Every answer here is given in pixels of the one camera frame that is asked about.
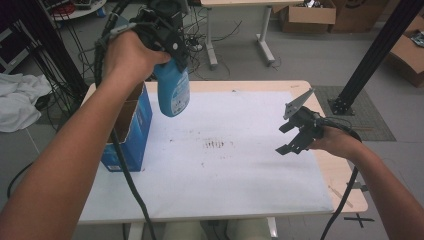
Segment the person's right hand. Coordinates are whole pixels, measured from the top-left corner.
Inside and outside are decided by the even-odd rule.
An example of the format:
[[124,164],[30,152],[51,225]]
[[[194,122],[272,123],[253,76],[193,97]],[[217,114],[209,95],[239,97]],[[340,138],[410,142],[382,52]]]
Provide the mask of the person's right hand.
[[309,149],[324,150],[332,155],[354,160],[364,145],[344,131],[325,127],[322,138],[315,139],[309,146]]

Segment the dark floor mat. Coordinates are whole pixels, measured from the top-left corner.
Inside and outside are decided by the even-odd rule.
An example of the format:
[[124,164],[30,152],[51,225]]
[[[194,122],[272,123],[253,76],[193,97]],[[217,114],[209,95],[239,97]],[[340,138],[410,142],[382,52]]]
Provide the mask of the dark floor mat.
[[395,141],[396,138],[380,115],[365,90],[355,99],[351,110],[345,115],[335,115],[330,101],[343,90],[343,86],[314,86],[316,98],[330,120],[352,128],[363,141]]

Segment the white cloth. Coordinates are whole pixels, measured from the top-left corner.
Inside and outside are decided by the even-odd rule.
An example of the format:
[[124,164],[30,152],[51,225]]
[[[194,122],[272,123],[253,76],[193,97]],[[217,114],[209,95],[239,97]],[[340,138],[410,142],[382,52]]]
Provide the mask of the white cloth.
[[41,117],[35,104],[51,90],[44,75],[0,73],[0,132],[15,132],[35,123]]

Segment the black aluminium post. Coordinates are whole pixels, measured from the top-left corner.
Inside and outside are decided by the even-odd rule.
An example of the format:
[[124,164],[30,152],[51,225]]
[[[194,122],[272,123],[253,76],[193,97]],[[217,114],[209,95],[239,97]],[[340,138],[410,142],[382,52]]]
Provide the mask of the black aluminium post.
[[424,0],[400,0],[340,94],[328,100],[334,115],[352,115],[355,99],[423,7]]

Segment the round white table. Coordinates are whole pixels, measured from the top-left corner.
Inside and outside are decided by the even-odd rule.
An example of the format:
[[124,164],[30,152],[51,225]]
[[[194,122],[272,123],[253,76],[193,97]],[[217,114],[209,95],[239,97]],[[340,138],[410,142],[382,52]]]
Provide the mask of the round white table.
[[38,0],[55,21],[64,21],[96,13],[104,17],[107,0]]

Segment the blue cardboard box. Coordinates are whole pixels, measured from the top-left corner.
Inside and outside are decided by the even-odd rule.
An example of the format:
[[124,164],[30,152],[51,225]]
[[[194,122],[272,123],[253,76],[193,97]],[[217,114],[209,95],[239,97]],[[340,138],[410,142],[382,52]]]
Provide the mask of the blue cardboard box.
[[114,125],[130,172],[141,170],[151,119],[147,87],[139,84],[127,98]]

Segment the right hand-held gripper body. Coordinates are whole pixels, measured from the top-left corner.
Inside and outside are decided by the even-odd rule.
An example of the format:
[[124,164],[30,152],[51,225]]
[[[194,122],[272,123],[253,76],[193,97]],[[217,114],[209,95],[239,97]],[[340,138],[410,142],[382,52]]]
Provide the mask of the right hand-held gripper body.
[[299,129],[299,133],[297,135],[303,134],[310,138],[310,144],[315,138],[321,138],[323,136],[323,130],[318,125],[318,120],[321,119],[321,116],[318,112],[311,111],[309,108],[304,106],[304,103],[313,93],[314,89],[310,88],[299,97],[289,103],[286,103],[285,113],[283,116],[286,123],[290,121]]

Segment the tall brown cardboard box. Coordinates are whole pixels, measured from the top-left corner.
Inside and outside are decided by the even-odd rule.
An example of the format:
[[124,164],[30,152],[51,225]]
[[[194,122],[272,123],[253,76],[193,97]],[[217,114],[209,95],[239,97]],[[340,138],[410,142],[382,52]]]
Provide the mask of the tall brown cardboard box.
[[389,0],[332,0],[336,21],[330,33],[369,32],[383,13]]

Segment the blue bottle with white cap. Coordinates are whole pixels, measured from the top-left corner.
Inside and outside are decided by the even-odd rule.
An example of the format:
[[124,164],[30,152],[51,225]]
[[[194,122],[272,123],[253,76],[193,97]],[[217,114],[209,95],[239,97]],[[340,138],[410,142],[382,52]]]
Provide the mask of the blue bottle with white cap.
[[175,59],[156,65],[153,71],[157,82],[160,111],[167,117],[179,115],[189,104],[190,85],[187,68],[179,70]]

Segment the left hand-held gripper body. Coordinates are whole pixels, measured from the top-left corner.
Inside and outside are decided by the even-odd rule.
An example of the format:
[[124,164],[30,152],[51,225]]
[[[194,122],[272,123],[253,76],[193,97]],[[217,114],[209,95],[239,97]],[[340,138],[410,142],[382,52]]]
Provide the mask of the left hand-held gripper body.
[[149,49],[166,51],[165,40],[170,32],[177,33],[185,43],[182,4],[178,0],[149,0],[132,22],[136,24],[134,31]]

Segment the brown cardboard box with flap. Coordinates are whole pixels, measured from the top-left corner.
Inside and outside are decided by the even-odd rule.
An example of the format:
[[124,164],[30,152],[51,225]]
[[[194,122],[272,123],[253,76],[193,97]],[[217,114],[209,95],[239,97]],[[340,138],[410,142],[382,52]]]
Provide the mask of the brown cardboard box with flap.
[[424,47],[411,37],[424,32],[424,17],[417,15],[386,57],[386,63],[416,88],[424,88]]

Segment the open brown cardboard box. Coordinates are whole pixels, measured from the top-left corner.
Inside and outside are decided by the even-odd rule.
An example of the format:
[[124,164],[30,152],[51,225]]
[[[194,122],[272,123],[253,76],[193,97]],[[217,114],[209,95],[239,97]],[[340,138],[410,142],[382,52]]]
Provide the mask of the open brown cardboard box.
[[285,6],[279,12],[285,33],[323,34],[336,22],[336,6],[332,0],[316,0],[318,6],[306,7],[301,3]]

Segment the person's left hand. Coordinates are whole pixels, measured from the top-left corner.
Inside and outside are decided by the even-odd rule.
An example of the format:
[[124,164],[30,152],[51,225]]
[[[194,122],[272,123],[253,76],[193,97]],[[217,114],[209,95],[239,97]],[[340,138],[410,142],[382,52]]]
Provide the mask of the person's left hand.
[[126,31],[109,42],[100,86],[134,87],[146,80],[156,65],[170,60],[168,53],[148,49],[135,32]]

